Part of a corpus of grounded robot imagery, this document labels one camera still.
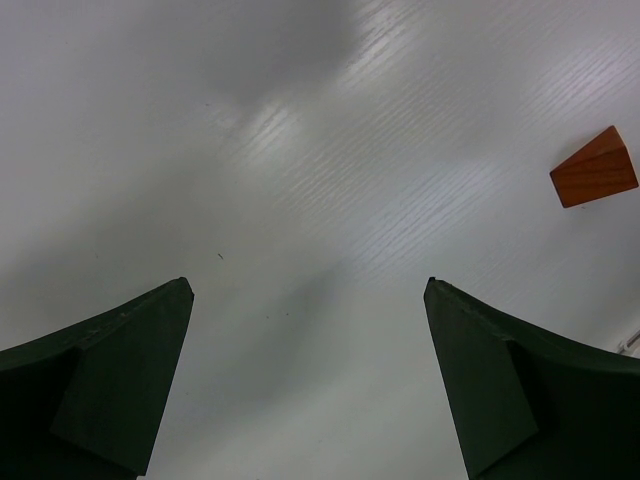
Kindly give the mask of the red-brown wedge block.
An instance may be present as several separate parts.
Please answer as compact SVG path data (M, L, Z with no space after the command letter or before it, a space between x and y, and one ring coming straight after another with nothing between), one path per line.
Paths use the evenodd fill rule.
M629 150L611 125L550 172L567 209L639 187Z

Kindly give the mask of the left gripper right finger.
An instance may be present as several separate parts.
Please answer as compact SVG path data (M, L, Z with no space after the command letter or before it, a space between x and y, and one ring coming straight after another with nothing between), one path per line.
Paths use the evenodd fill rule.
M636 479L639 361L430 278L424 304L471 479Z

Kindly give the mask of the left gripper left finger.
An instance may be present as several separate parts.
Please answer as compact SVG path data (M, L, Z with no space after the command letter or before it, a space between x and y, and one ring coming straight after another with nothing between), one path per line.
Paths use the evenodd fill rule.
M2 478L144 476L193 303L180 277L2 351Z

